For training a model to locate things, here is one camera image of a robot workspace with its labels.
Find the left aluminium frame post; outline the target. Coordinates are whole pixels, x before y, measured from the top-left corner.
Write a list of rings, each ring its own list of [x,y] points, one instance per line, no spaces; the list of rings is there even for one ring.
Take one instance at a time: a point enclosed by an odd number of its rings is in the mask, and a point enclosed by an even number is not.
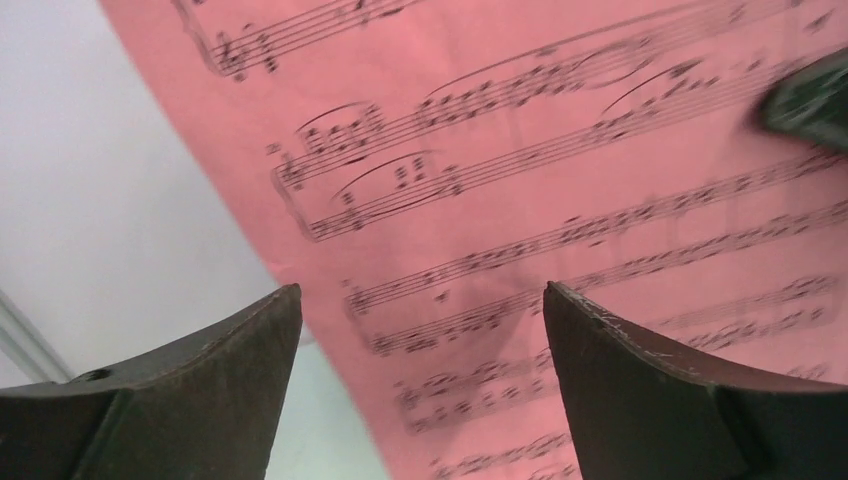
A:
[[[66,383],[76,377],[4,291],[1,291],[1,350],[34,383]]]

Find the pink paper sheet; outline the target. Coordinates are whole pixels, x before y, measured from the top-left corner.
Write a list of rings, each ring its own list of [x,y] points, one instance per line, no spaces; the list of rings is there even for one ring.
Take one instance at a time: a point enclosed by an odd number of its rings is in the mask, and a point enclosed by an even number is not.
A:
[[[843,1],[107,1],[394,479],[575,479],[551,281],[847,378],[847,161],[769,85]]]

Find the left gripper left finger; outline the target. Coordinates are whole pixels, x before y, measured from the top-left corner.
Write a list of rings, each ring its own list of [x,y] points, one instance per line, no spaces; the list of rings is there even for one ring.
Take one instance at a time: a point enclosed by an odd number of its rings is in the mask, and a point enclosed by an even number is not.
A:
[[[1,392],[5,479],[262,479],[302,328],[301,289],[145,354]]]

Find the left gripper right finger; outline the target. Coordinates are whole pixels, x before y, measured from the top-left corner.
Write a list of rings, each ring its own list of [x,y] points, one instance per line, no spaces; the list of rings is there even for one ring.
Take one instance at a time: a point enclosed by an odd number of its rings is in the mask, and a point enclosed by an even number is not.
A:
[[[843,479],[847,389],[698,351],[549,283],[543,316],[586,479]]]

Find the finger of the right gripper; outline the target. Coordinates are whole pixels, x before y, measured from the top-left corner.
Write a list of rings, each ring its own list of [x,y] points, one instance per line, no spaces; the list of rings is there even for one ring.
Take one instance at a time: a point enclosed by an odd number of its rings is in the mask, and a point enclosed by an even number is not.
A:
[[[815,60],[778,80],[757,110],[762,127],[847,151],[847,50]]]

